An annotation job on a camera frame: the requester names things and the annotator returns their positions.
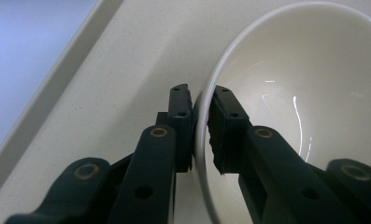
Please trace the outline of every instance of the white surface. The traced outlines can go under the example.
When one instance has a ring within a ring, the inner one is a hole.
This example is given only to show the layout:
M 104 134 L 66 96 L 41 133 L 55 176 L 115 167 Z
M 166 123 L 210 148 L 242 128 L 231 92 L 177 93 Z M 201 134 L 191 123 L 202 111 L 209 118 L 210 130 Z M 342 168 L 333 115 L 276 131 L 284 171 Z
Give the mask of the white surface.
M 288 2 L 124 2 L 1 188 L 0 223 L 38 207 L 72 161 L 114 162 L 133 152 L 172 86 L 198 92 L 237 33 Z M 371 1 L 342 2 L 371 16 Z M 208 223 L 192 175 L 179 175 L 177 186 L 175 222 Z
M 0 144 L 95 2 L 0 1 Z
M 237 175 L 217 174 L 204 139 L 217 80 L 253 125 L 278 130 L 304 161 L 322 170 L 343 158 L 371 166 L 371 18 L 337 4 L 289 5 L 251 24 L 222 54 L 200 101 L 196 160 L 203 163 L 206 144 L 211 194 L 221 195 L 213 202 L 229 223 L 249 214 Z

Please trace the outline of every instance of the bowl rim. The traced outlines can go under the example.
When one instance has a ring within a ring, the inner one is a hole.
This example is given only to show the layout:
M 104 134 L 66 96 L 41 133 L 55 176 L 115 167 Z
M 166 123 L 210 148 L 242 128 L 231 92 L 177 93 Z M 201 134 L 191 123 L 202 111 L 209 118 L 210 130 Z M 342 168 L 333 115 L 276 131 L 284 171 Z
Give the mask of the bowl rim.
M 200 93 L 200 100 L 196 102 L 195 108 L 198 112 L 198 121 L 196 124 L 195 137 L 194 137 L 194 162 L 196 172 L 196 182 L 202 191 L 203 198 L 207 207 L 208 214 L 213 223 L 221 223 L 220 217 L 215 208 L 214 202 L 209 190 L 208 180 L 207 180 L 207 168 L 206 168 L 206 155 L 205 155 L 205 142 L 206 142 L 206 129 L 207 129 L 207 119 L 208 110 L 211 103 L 211 98 L 215 90 L 218 79 L 221 76 L 223 67 L 226 65 L 228 59 L 235 51 L 236 47 L 257 27 L 264 24 L 271 18 L 281 15 L 284 12 L 289 12 L 291 10 L 299 10 L 302 8 L 309 8 L 313 6 L 329 7 L 333 9 L 342 10 L 344 12 L 350 13 L 354 16 L 358 16 L 363 20 L 371 22 L 371 17 L 364 14 L 363 12 L 356 10 L 352 7 L 344 6 L 334 2 L 322 2 L 322 1 L 310 1 L 310 2 L 297 2 L 291 3 L 282 7 L 273 9 L 263 16 L 257 18 L 247 25 L 225 48 L 221 57 L 217 60 L 217 63 L 213 69 L 211 75 L 206 79 L 204 87 Z

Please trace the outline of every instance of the metal screw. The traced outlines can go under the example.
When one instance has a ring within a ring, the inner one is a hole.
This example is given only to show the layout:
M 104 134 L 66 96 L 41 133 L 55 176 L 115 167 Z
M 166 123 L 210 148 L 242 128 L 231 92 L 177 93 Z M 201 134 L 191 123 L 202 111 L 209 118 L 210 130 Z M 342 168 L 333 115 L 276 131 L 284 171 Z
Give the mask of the metal screw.
M 368 181 L 371 179 L 371 174 L 355 165 L 342 164 L 340 169 L 344 174 L 357 180 Z
M 165 137 L 168 134 L 168 130 L 164 128 L 154 128 L 150 131 L 150 135 L 153 137 Z
M 86 163 L 75 170 L 74 176 L 80 180 L 87 180 L 95 176 L 99 170 L 100 168 L 98 165 L 94 163 Z
M 255 134 L 262 138 L 270 138 L 273 136 L 273 134 L 267 129 L 257 129 L 255 130 Z

